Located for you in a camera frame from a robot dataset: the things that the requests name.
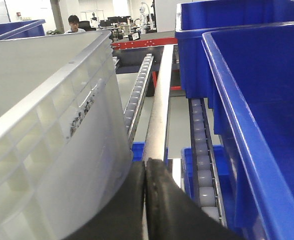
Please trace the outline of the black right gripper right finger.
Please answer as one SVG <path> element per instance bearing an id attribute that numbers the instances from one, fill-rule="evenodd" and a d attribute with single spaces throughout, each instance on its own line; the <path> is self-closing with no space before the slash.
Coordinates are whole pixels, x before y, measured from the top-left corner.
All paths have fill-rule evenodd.
<path id="1" fill-rule="evenodd" d="M 151 240 L 241 240 L 210 218 L 175 183 L 165 163 L 146 164 L 146 213 Z"/>

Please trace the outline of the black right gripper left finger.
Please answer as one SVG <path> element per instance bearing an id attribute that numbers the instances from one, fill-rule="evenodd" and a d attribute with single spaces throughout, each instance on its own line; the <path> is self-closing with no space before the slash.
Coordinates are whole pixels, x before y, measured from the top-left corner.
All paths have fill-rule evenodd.
<path id="1" fill-rule="evenodd" d="M 67 240 L 141 240 L 145 164 L 135 161 L 110 201 Z"/>

